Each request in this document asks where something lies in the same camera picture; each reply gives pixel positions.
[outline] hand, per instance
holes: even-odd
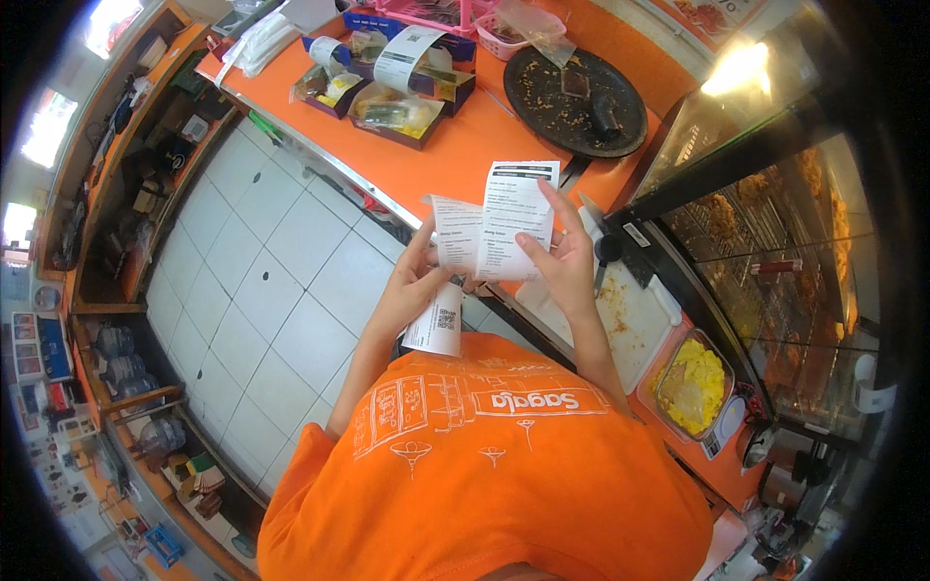
[[[552,249],[546,251],[535,238],[520,232],[516,242],[539,268],[555,304],[571,323],[579,316],[595,314],[594,245],[581,223],[581,216],[564,195],[545,179],[538,179],[539,190],[558,214],[565,234],[552,232]]]
[[[432,300],[436,289],[452,277],[452,271],[430,268],[430,236],[436,219],[430,214],[413,236],[388,279],[381,299],[365,326],[367,333],[397,337]]]

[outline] kitchen scale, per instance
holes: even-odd
[[[733,396],[724,404],[724,410],[706,438],[701,440],[700,447],[708,460],[713,460],[733,434],[743,425],[743,416],[746,415],[746,402],[739,396]]]

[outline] white cutting board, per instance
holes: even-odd
[[[591,215],[583,207],[578,212],[591,238],[600,238],[601,233]],[[661,286],[658,279],[653,284]],[[515,298],[556,335],[575,346],[568,320],[555,305],[544,282],[523,284]],[[656,292],[651,287],[643,289],[621,261],[607,265],[595,304],[607,331],[623,392],[630,395],[662,349],[673,324],[679,324],[681,317],[673,320],[667,308],[660,304]],[[671,310],[680,313],[681,307],[674,304]]]

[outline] glass display case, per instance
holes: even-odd
[[[733,44],[666,116],[607,221],[767,414],[855,445],[879,411],[861,389],[894,383],[888,367],[876,376],[890,361],[879,282],[894,273],[879,268],[873,215],[882,160],[866,152],[881,127],[862,116],[867,82],[849,59],[815,7]]]

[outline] pink basket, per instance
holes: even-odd
[[[556,26],[560,34],[565,34],[565,25],[562,24],[562,21],[559,20],[559,17],[546,12],[550,20],[552,20],[552,25]],[[476,20],[474,23],[478,28],[478,42],[481,43],[481,46],[487,48],[488,52],[497,57],[498,59],[507,62],[511,57],[516,54],[518,50],[524,46],[529,46],[529,41],[524,40],[522,43],[516,43],[515,45],[509,45],[504,41],[497,38],[494,34],[491,33],[494,30],[494,25],[498,22],[498,15],[494,13],[494,10],[489,11],[487,14],[482,16],[480,19]]]
[[[426,9],[421,7],[417,0],[375,0],[375,9],[384,16],[407,24],[420,24],[458,36],[471,36],[477,20],[472,22],[469,15],[472,12],[476,17],[492,14],[491,8],[498,2],[499,0],[458,0],[461,14],[458,26],[448,26],[421,18],[426,14]]]

